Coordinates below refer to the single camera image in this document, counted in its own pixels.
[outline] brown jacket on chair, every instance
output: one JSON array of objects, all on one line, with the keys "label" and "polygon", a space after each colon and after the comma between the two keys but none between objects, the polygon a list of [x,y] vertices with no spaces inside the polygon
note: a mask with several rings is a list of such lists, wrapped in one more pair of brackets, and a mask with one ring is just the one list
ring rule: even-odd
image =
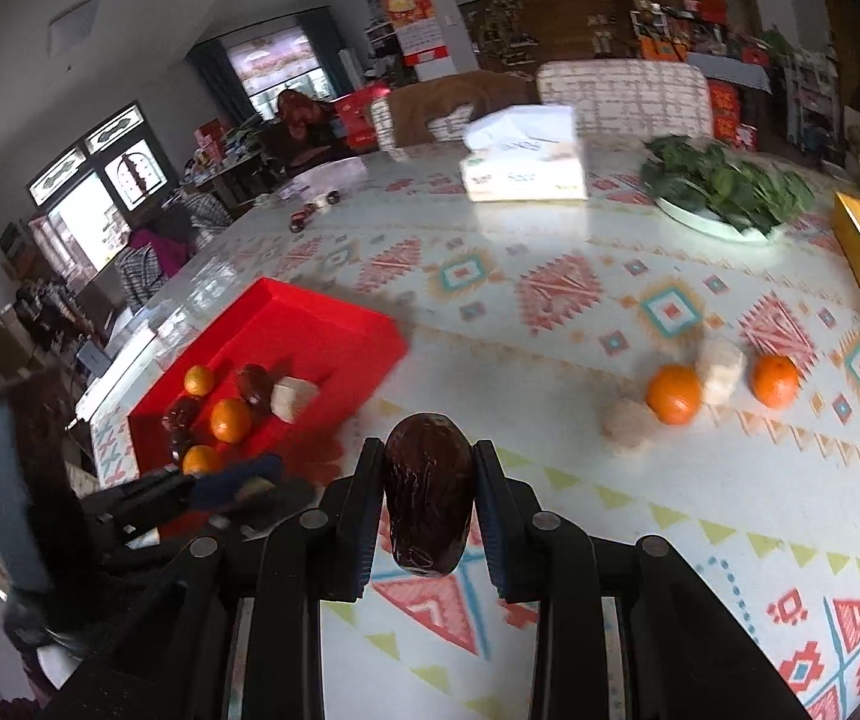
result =
[{"label": "brown jacket on chair", "polygon": [[510,105],[537,104],[539,98],[529,81],[487,70],[404,86],[386,98],[393,119],[395,146],[405,148],[436,143],[427,122],[449,116],[467,103],[473,105],[470,121],[474,121]]}]

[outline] small orange fruit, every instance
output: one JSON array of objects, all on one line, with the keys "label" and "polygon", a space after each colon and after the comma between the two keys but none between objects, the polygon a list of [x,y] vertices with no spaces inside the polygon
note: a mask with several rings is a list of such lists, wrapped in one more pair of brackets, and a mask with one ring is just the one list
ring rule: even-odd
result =
[{"label": "small orange fruit", "polygon": [[183,389],[196,397],[210,394],[214,385],[215,377],[206,365],[194,365],[183,377]]},{"label": "small orange fruit", "polygon": [[687,365],[663,365],[647,387],[647,405],[665,425],[685,425],[700,410],[703,388]]},{"label": "small orange fruit", "polygon": [[220,453],[205,443],[192,446],[183,456],[183,473],[206,474],[222,471],[223,459]]},{"label": "small orange fruit", "polygon": [[799,371],[789,357],[765,354],[750,373],[750,389],[756,399],[771,409],[785,409],[796,400],[799,391]]},{"label": "small orange fruit", "polygon": [[239,443],[249,434],[253,420],[239,398],[225,398],[212,407],[210,430],[217,440]]}]

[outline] metal screw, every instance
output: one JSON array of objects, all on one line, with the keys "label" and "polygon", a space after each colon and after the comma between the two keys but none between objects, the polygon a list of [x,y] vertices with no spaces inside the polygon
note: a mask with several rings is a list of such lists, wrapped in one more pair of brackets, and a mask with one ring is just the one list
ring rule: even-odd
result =
[{"label": "metal screw", "polygon": [[307,512],[300,514],[300,525],[308,531],[322,528],[329,521],[330,518],[327,517],[323,509],[309,509]]},{"label": "metal screw", "polygon": [[534,528],[541,531],[556,531],[559,527],[559,517],[553,512],[537,512],[534,514]]},{"label": "metal screw", "polygon": [[666,538],[647,536],[643,539],[643,551],[649,557],[666,557],[670,554],[670,544],[667,543]]},{"label": "metal screw", "polygon": [[210,557],[215,551],[217,551],[217,540],[210,536],[201,536],[190,544],[190,554],[193,557]]}]

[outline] purple cloth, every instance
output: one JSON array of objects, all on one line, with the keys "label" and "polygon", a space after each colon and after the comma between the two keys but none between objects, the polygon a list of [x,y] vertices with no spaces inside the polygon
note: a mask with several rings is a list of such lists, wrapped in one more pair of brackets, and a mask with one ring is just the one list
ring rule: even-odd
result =
[{"label": "purple cloth", "polygon": [[153,248],[153,253],[167,278],[176,276],[182,266],[190,260],[190,250],[186,244],[177,244],[145,228],[136,230],[130,235],[128,244],[130,248],[143,248],[148,244]]}]

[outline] red tray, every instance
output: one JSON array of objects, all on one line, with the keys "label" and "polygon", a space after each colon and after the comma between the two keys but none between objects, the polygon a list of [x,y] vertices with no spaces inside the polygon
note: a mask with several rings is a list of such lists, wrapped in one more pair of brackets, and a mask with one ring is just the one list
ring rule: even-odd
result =
[{"label": "red tray", "polygon": [[[193,423],[200,443],[217,448],[230,463],[273,451],[283,458],[289,473],[318,484],[329,481],[310,466],[338,459],[335,432],[369,399],[406,351],[390,317],[261,278],[190,344],[129,413],[140,472],[172,461],[160,420],[183,394],[186,371],[201,364],[215,372],[217,386]],[[236,372],[248,362],[311,381],[319,386],[319,395],[292,425],[275,416],[255,419],[245,442],[225,445],[210,433],[210,411],[222,398],[239,397]]]}]

